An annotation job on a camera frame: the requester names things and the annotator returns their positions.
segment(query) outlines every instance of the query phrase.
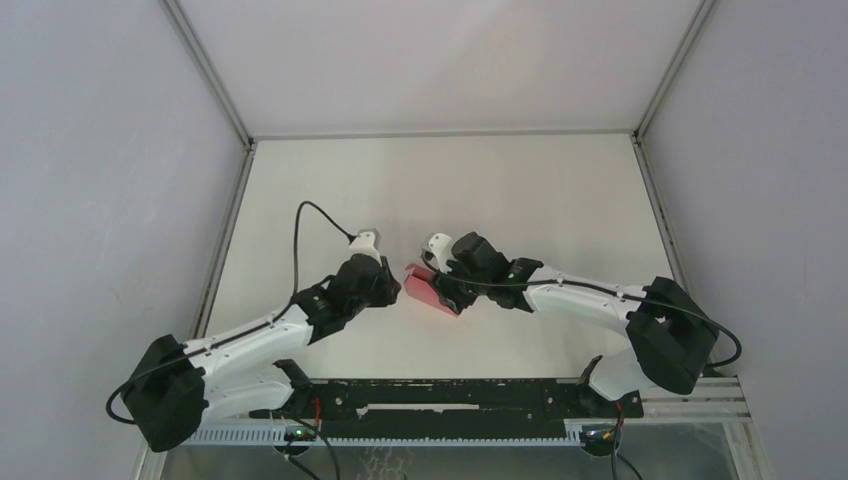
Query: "cable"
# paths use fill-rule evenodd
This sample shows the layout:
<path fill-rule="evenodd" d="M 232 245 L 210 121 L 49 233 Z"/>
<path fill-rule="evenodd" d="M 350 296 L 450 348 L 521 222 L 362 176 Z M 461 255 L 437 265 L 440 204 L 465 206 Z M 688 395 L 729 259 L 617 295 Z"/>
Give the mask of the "cable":
<path fill-rule="evenodd" d="M 621 413 L 618 414 L 618 421 L 615 422 L 615 430 L 612 433 L 612 453 L 610 454 L 610 466 L 612 466 L 612 478 L 613 480 L 618 480 L 618 470 L 616 470 L 616 462 L 615 459 L 618 457 L 618 434 L 621 431 L 621 427 L 624 425 L 624 407 L 621 405 L 621 402 L 617 402 L 619 410 Z"/>
<path fill-rule="evenodd" d="M 594 285 L 594 284 L 591 284 L 591 283 L 579 282 L 579 281 L 574 281 L 574 280 L 567 280 L 567 279 L 562 279 L 562 278 L 557 279 L 557 280 L 553 280 L 553 279 L 551 279 L 551 280 L 537 280 L 537 281 L 526 282 L 526 283 L 485 283 L 485 282 L 477 282 L 477 281 L 474 281 L 474 280 L 466 280 L 464 278 L 457 278 L 457 277 L 454 277 L 450 274 L 441 272 L 438 269 L 436 269 L 430 262 L 428 262 L 427 259 L 425 259 L 423 257 L 421 258 L 421 261 L 424 262 L 424 265 L 427 268 L 429 268 L 435 275 L 450 278 L 451 280 L 454 280 L 454 281 L 457 281 L 457 282 L 462 282 L 462 283 L 467 283 L 469 285 L 477 285 L 477 286 L 489 287 L 489 288 L 526 288 L 526 287 L 534 287 L 534 286 L 538 286 L 538 285 L 570 285 L 570 286 L 573 286 L 573 287 L 581 287 L 581 288 L 588 288 L 590 290 L 595 290 L 596 292 L 601 292 L 601 293 L 607 294 L 611 297 L 618 298 L 618 296 L 619 296 L 619 292 L 616 292 L 615 290 L 610 290 L 608 288 L 604 288 L 604 287 L 601 287 L 599 285 Z M 632 300 L 634 302 L 639 302 L 639 303 L 644 303 L 644 304 L 648 304 L 648 305 L 654 305 L 654 306 L 657 306 L 657 307 L 663 307 L 663 308 L 675 310 L 675 311 L 683 313 L 685 315 L 689 315 L 689 316 L 698 318 L 699 320 L 706 322 L 710 326 L 719 330 L 721 333 L 725 334 L 727 336 L 727 338 L 729 338 L 733 342 L 733 345 L 735 347 L 735 351 L 734 351 L 733 355 L 731 355 L 729 358 L 722 360 L 720 362 L 708 363 L 707 365 L 704 366 L 704 368 L 718 368 L 718 367 L 723 367 L 725 365 L 730 365 L 731 363 L 735 362 L 736 360 L 739 360 L 739 358 L 742 356 L 742 342 L 739 340 L 739 337 L 737 337 L 727 327 L 725 327 L 724 325 L 722 325 L 722 324 L 716 322 L 715 320 L 707 317 L 706 315 L 701 315 L 700 313 L 696 313 L 696 312 L 693 312 L 691 310 L 687 310 L 685 308 L 678 307 L 677 305 L 672 305 L 670 303 L 658 302 L 656 300 L 650 300 L 650 299 L 647 299 L 647 298 L 637 297 L 635 295 L 622 294 L 621 298 L 623 298 L 624 300 Z"/>
<path fill-rule="evenodd" d="M 333 457 L 333 468 L 336 469 L 336 480 L 341 480 L 342 477 L 341 477 L 341 469 L 339 468 L 339 457 L 336 456 L 336 451 L 333 449 L 333 446 L 330 445 L 330 442 L 327 441 L 327 438 L 324 437 L 324 434 L 321 433 L 320 431 L 318 431 L 318 429 L 315 428 L 314 425 L 310 425 L 310 424 L 304 422 L 303 420 L 301 420 L 299 418 L 289 417 L 289 420 L 297 422 L 297 423 L 301 424 L 302 426 L 304 426 L 305 428 L 312 430 L 315 433 L 315 436 L 320 438 L 321 441 L 324 442 L 324 445 L 327 446 L 327 450 L 330 452 L 330 456 Z"/>
<path fill-rule="evenodd" d="M 112 420 L 115 420 L 116 422 L 120 422 L 120 423 L 123 423 L 125 425 L 135 425 L 135 420 L 132 420 L 132 419 L 129 419 L 129 418 L 124 418 L 124 417 L 118 415 L 117 413 L 115 413 L 115 411 L 112 409 L 112 403 L 115 401 L 116 398 L 118 398 L 118 395 L 120 395 L 121 393 L 126 391 L 126 389 L 129 388 L 130 385 L 137 382 L 139 379 L 144 378 L 144 377 L 150 375 L 151 373 L 156 372 L 158 370 L 161 370 L 165 367 L 169 367 L 171 365 L 174 365 L 175 363 L 181 362 L 181 361 L 183 361 L 187 358 L 191 358 L 191 357 L 197 355 L 198 353 L 200 353 L 201 351 L 202 350 L 198 350 L 198 351 L 192 352 L 190 354 L 180 355 L 177 358 L 168 360 L 165 363 L 156 365 L 155 367 L 153 367 L 151 369 L 145 370 L 145 371 L 139 373 L 138 375 L 135 375 L 134 377 L 130 378 L 126 382 L 122 383 L 121 386 L 119 386 L 117 389 L 115 389 L 114 392 L 112 392 L 111 395 L 109 395 L 109 399 L 106 400 L 106 415 L 109 415 L 109 418 L 111 418 Z"/>
<path fill-rule="evenodd" d="M 293 262 L 294 262 L 294 285 L 293 285 L 293 288 L 292 288 L 292 296 L 295 296 L 297 294 L 297 292 L 298 292 L 297 286 L 298 286 L 298 282 L 300 280 L 299 279 L 300 273 L 298 272 L 298 265 L 297 265 L 297 243 L 298 243 L 297 240 L 298 240 L 298 236 L 300 234 L 300 214 L 301 214 L 301 212 L 303 212 L 303 207 L 305 207 L 307 205 L 314 208 L 315 210 L 318 210 L 318 212 L 321 215 L 324 215 L 324 218 L 326 218 L 328 222 L 330 222 L 334 227 L 336 227 L 336 230 L 342 232 L 342 235 L 347 237 L 348 243 L 352 243 L 354 240 L 356 240 L 356 235 L 352 235 L 350 232 L 348 232 L 347 230 L 342 228 L 341 225 L 336 223 L 336 221 L 333 220 L 333 217 L 328 215 L 327 212 L 325 212 L 323 208 L 319 207 L 318 205 L 315 205 L 314 203 L 310 202 L 309 200 L 304 200 L 304 201 L 300 202 L 300 205 L 297 206 L 297 213 L 294 216 L 294 240 L 293 240 L 293 247 L 292 247 L 292 257 L 293 257 Z"/>
<path fill-rule="evenodd" d="M 296 458 L 286 455 L 286 460 L 288 460 L 289 463 L 291 463 L 295 467 L 299 468 L 303 473 L 309 475 L 310 478 L 313 478 L 314 480 L 321 480 L 318 475 L 315 475 L 315 472 L 306 468 L 306 465 L 300 463 Z"/>
<path fill-rule="evenodd" d="M 574 280 L 566 280 L 564 278 L 558 280 L 534 280 L 532 282 L 524 282 L 524 283 L 486 283 L 486 282 L 478 282 L 475 280 L 466 280 L 464 278 L 457 278 L 448 273 L 444 273 L 439 271 L 436 267 L 433 266 L 430 262 L 428 262 L 425 258 L 421 259 L 424 262 L 424 265 L 430 269 L 435 275 L 449 278 L 456 282 L 467 283 L 468 285 L 477 285 L 478 287 L 489 287 L 489 288 L 525 288 L 525 287 L 536 287 L 539 285 L 571 285 L 574 287 L 583 287 L 589 288 L 592 290 L 599 291 L 601 293 L 606 293 L 607 295 L 616 296 L 616 292 L 614 290 L 610 290 L 604 287 L 600 287 L 598 285 L 586 282 L 578 282 Z"/>
<path fill-rule="evenodd" d="M 293 292 L 292 292 L 292 295 L 291 295 L 292 297 L 294 297 L 294 295 L 297 294 L 297 291 L 298 291 L 299 273 L 298 273 L 297 243 L 298 243 L 298 236 L 299 236 L 299 233 L 300 233 L 300 214 L 303 211 L 303 207 L 305 207 L 307 205 L 311 206 L 315 210 L 318 210 L 318 212 L 320 212 L 321 215 L 323 215 L 324 218 L 327 219 L 327 221 L 329 221 L 339 232 L 341 232 L 348 239 L 348 242 L 353 242 L 356 239 L 356 235 L 352 235 L 350 232 L 348 232 L 347 230 L 342 228 L 341 225 L 339 225 L 335 220 L 333 220 L 333 218 L 329 214 L 327 214 L 327 212 L 325 212 L 323 208 L 319 207 L 318 205 L 314 204 L 313 202 L 310 202 L 309 200 L 304 200 L 304 201 L 300 202 L 300 205 L 297 206 L 297 213 L 295 214 L 295 219 L 294 219 L 294 245 L 292 247 L 292 252 L 293 252 L 293 256 L 294 256 L 294 289 L 293 289 Z M 319 283 L 319 285 L 322 284 L 322 283 L 325 283 L 329 278 L 330 278 L 330 276 L 324 278 L 324 280 L 322 280 Z M 277 315 L 274 316 L 274 318 L 271 319 L 270 323 L 272 323 L 272 324 L 276 323 L 277 320 L 281 319 L 286 314 L 286 312 L 289 311 L 289 309 L 291 307 L 292 307 L 292 303 L 291 303 L 291 297 L 290 297 L 286 306 L 283 307 L 282 310 L 280 310 L 280 313 L 278 313 Z M 260 325 L 253 327 L 253 328 L 247 329 L 243 332 L 239 332 L 239 333 L 233 335 L 232 337 L 225 338 L 225 339 L 220 340 L 216 343 L 213 343 L 211 348 L 213 348 L 213 349 L 218 348 L 218 347 L 221 347 L 221 346 L 226 345 L 228 343 L 234 342 L 234 341 L 236 341 L 240 338 L 246 337 L 247 335 L 251 335 L 253 333 L 256 333 L 259 330 L 262 330 L 263 328 L 265 328 L 266 326 L 267 326 L 267 324 L 260 324 Z M 161 370 L 165 367 L 168 367 L 168 366 L 174 365 L 178 362 L 181 362 L 183 360 L 187 360 L 189 358 L 192 358 L 195 355 L 202 353 L 204 351 L 205 351 L 205 349 L 200 349 L 200 350 L 195 350 L 194 352 L 191 352 L 191 353 L 180 355 L 179 357 L 173 358 L 173 359 L 171 359 L 171 360 L 169 360 L 169 361 L 167 361 L 163 364 L 157 365 L 157 366 L 155 366 L 155 367 L 153 367 L 149 370 L 141 372 L 138 375 L 133 376 L 132 378 L 130 378 L 126 382 L 122 383 L 117 389 L 115 389 L 114 392 L 112 392 L 111 395 L 109 395 L 109 398 L 106 400 L 106 415 L 108 415 L 109 418 L 111 418 L 112 420 L 115 420 L 116 422 L 120 422 L 120 423 L 123 423 L 125 425 L 135 425 L 136 423 L 135 423 L 134 420 L 122 417 L 122 416 L 118 415 L 117 413 L 115 413 L 114 409 L 112 408 L 112 404 L 115 402 L 115 399 L 118 398 L 118 396 L 121 395 L 121 393 L 124 393 L 130 387 L 130 385 L 137 382 L 138 380 L 140 380 L 140 379 L 142 379 L 142 378 L 144 378 L 144 377 L 146 377 L 146 376 L 148 376 L 152 373 L 155 373 L 155 372 L 157 372 L 157 371 L 159 371 L 159 370 Z"/>
<path fill-rule="evenodd" d="M 624 455 L 622 455 L 622 454 L 620 454 L 620 453 L 619 453 L 619 454 L 618 454 L 618 459 L 619 459 L 619 460 L 621 460 L 622 462 L 624 462 L 624 464 L 625 464 L 625 465 L 627 465 L 628 467 L 630 467 L 630 471 L 632 471 L 632 472 L 633 472 L 633 475 L 636 475 L 636 478 L 638 478 L 639 480 L 644 480 L 644 479 L 642 478 L 642 475 L 639 473 L 639 470 L 636 470 L 636 467 L 634 467 L 634 466 L 633 466 L 633 464 L 632 464 L 632 463 L 630 463 L 630 460 L 628 460 L 628 459 L 624 458 Z"/>
<path fill-rule="evenodd" d="M 695 313 L 693 311 L 686 310 L 685 308 L 680 308 L 676 305 L 671 305 L 669 303 L 658 302 L 656 300 L 649 300 L 647 298 L 634 297 L 633 295 L 623 295 L 622 298 L 624 298 L 625 300 L 634 300 L 634 301 L 641 302 L 641 303 L 647 303 L 649 305 L 654 305 L 654 306 L 657 306 L 657 307 L 670 308 L 672 310 L 676 310 L 676 311 L 683 313 L 685 315 L 691 315 L 695 318 L 698 318 L 698 319 L 708 323 L 709 325 L 718 329 L 721 333 L 727 335 L 727 338 L 729 338 L 733 342 L 733 345 L 736 347 L 736 351 L 733 353 L 733 355 L 731 355 L 730 357 L 728 357 L 728 358 L 726 358 L 726 359 L 724 359 L 720 362 L 708 363 L 708 364 L 704 365 L 704 368 L 718 368 L 718 367 L 723 367 L 725 365 L 730 365 L 731 363 L 735 362 L 736 360 L 739 360 L 739 357 L 742 356 L 742 342 L 739 340 L 739 337 L 737 337 L 727 327 L 725 327 L 724 325 L 722 325 L 722 324 L 716 322 L 715 320 L 707 317 L 706 315 L 701 315 L 699 313 Z"/>

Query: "white tabletop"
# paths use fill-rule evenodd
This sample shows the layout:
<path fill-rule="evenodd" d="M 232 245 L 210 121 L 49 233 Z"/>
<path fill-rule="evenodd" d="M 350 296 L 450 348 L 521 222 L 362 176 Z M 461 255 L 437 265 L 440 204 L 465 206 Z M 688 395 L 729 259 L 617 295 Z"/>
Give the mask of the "white tabletop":
<path fill-rule="evenodd" d="M 264 315 L 292 288 L 301 200 L 350 231 L 377 228 L 395 277 L 433 232 L 476 230 L 507 258 L 535 258 L 614 283 L 670 276 L 626 135 L 274 140 L 258 145 L 208 334 Z M 346 240 L 311 210 L 300 288 L 335 273 Z M 313 378 L 574 377 L 627 341 L 566 316 L 503 310 L 482 298 L 459 318 L 410 299 L 368 309 L 290 356 Z"/>

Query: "gray wall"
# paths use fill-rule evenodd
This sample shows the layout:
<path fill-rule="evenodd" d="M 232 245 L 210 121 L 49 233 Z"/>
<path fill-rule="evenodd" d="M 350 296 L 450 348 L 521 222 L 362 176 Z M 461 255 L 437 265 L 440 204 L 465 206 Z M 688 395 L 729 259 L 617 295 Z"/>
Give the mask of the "gray wall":
<path fill-rule="evenodd" d="M 187 335 L 241 148 L 154 0 L 0 10 L 0 477 L 127 478 L 104 401 Z"/>
<path fill-rule="evenodd" d="M 722 2 L 649 132 L 778 478 L 844 478 L 848 2 Z"/>

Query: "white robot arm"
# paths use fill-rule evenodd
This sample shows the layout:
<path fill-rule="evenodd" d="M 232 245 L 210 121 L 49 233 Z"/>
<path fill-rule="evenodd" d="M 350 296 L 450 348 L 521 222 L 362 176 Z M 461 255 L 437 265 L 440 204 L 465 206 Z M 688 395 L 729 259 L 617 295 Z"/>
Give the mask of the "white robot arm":
<path fill-rule="evenodd" d="M 413 273 L 407 291 L 430 304 L 437 299 L 443 310 L 459 315 L 485 295 L 504 308 L 568 313 L 628 338 L 633 348 L 596 357 L 583 374 L 581 381 L 600 401 L 655 384 L 691 393 L 718 337 L 718 326 L 667 278 L 648 286 L 586 280 L 537 260 L 508 261 L 475 232 L 456 241 L 432 235 L 422 258 L 435 273 Z"/>
<path fill-rule="evenodd" d="M 203 422 L 283 407 L 296 389 L 295 379 L 272 362 L 342 330 L 367 307 L 397 300 L 400 284 L 380 256 L 378 241 L 376 230 L 359 232 L 349 246 L 350 259 L 336 275 L 246 325 L 183 344 L 172 335 L 155 340 L 109 399 L 110 417 L 138 425 L 159 452 L 182 443 Z M 111 411 L 118 395 L 132 420 Z"/>

